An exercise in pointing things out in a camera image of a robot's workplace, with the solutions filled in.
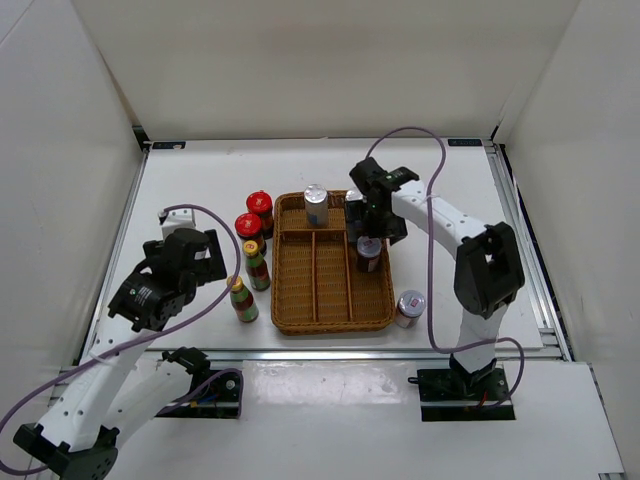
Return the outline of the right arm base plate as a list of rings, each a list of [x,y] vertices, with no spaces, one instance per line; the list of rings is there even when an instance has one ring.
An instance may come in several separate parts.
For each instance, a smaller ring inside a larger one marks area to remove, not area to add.
[[[469,391],[450,369],[420,369],[407,382],[418,389],[422,422],[514,421],[502,368]]]

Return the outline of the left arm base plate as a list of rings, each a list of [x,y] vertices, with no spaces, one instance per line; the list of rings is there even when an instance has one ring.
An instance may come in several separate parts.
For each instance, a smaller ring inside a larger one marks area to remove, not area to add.
[[[237,420],[242,413],[243,393],[244,377],[240,369],[209,369],[194,377],[186,400],[169,404],[156,417]]]

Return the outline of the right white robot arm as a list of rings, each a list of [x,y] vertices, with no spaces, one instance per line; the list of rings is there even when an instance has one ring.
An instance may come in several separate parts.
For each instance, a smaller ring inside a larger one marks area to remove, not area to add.
[[[453,370],[449,387],[460,399],[476,397],[495,368],[502,320],[525,283],[514,230],[505,222],[490,225],[461,212],[434,196],[406,167],[386,171],[368,157],[349,176],[360,192],[345,204],[352,238],[379,238],[393,245],[407,237],[410,222],[452,256],[462,321],[457,345],[447,350]]]

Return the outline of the silver cap white shaker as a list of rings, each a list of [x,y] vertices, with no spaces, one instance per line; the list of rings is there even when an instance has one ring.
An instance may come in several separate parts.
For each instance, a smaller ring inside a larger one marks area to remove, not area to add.
[[[350,189],[345,194],[345,201],[346,202],[361,201],[362,199],[363,199],[363,195],[357,189]]]
[[[312,227],[323,228],[329,223],[328,192],[319,184],[311,184],[303,193],[305,213]]]

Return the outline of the silver cap white shaker front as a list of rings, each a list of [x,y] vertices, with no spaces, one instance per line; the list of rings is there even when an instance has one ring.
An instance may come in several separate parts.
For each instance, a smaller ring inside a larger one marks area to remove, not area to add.
[[[305,213],[312,227],[323,228],[329,223],[328,192],[319,184],[311,184],[303,193]]]

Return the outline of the dark spice jar white lid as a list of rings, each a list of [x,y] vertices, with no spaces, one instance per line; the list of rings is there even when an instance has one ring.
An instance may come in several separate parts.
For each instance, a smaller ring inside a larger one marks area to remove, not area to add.
[[[382,242],[379,238],[360,236],[356,242],[356,267],[364,273],[376,270],[382,252]]]

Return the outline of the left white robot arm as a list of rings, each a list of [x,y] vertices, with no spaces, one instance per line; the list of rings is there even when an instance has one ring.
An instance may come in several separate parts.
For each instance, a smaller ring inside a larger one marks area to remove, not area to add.
[[[206,395],[219,378],[195,347],[165,352],[157,369],[123,391],[147,347],[169,332],[199,287],[227,276],[215,230],[177,228],[143,246],[145,257],[117,289],[84,362],[62,374],[67,388],[16,446],[62,479],[103,479],[146,422]]]

